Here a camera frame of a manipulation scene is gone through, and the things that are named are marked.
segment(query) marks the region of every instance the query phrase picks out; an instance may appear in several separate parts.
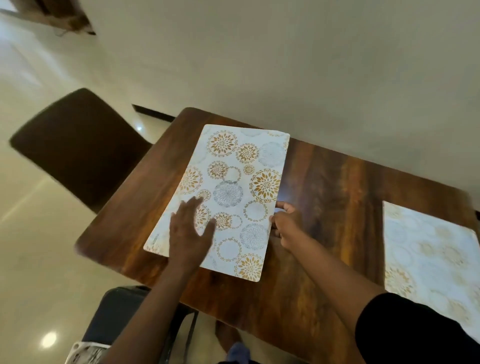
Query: blue jeans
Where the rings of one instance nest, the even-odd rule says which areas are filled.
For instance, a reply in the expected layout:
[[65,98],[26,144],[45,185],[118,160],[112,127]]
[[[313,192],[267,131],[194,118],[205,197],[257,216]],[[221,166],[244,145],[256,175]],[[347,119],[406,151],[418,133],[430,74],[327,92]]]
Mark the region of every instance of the blue jeans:
[[248,364],[250,360],[250,349],[243,345],[243,342],[236,342],[227,353],[227,362],[237,361],[239,364]]

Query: dark brown chair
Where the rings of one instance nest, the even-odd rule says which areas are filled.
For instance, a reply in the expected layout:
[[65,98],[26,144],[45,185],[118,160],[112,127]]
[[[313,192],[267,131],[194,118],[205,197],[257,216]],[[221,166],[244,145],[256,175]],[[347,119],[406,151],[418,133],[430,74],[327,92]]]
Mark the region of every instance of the dark brown chair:
[[42,110],[10,145],[96,213],[152,146],[86,88]]

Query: chair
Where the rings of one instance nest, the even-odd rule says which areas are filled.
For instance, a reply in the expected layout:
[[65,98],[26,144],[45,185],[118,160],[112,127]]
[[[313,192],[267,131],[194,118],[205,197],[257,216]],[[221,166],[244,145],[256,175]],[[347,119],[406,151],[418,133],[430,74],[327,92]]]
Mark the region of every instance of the chair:
[[[109,290],[103,296],[82,341],[93,341],[105,345],[113,344],[149,292],[150,290],[145,286],[117,287]],[[170,323],[159,363],[168,364],[173,343],[175,342],[181,323],[186,315],[189,314],[193,314],[194,316],[192,324],[190,325],[183,355],[183,362],[184,364],[187,363],[188,348],[192,340],[198,311],[181,303],[177,306]]]
[[96,213],[152,146],[86,88],[42,110],[10,145]]

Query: wooden dining table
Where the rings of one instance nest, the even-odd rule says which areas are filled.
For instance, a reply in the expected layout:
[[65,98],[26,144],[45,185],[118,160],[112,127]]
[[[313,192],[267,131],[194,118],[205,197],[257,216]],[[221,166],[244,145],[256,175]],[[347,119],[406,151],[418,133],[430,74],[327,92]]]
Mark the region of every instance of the wooden dining table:
[[[205,124],[253,126],[186,108],[152,146],[76,243],[76,250],[152,286],[168,259],[143,246],[173,196]],[[467,193],[290,139],[278,199],[305,230],[354,270],[384,284],[382,202],[478,233]],[[352,335],[302,267],[271,239],[259,282],[200,268],[181,302],[313,363],[361,363]]]

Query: hand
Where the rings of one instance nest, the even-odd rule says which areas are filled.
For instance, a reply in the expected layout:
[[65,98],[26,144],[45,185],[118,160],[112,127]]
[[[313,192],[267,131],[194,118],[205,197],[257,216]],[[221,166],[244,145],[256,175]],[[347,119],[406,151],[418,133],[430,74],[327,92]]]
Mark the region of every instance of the hand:
[[195,212],[203,198],[192,197],[188,202],[182,201],[177,213],[170,219],[170,258],[168,265],[192,274],[205,259],[212,245],[215,232],[215,219],[211,219],[204,234],[199,236],[195,230]]
[[284,248],[291,250],[295,239],[303,232],[301,213],[288,202],[277,201],[275,207],[282,208],[285,212],[278,211],[269,217],[272,233],[281,238],[280,243]]

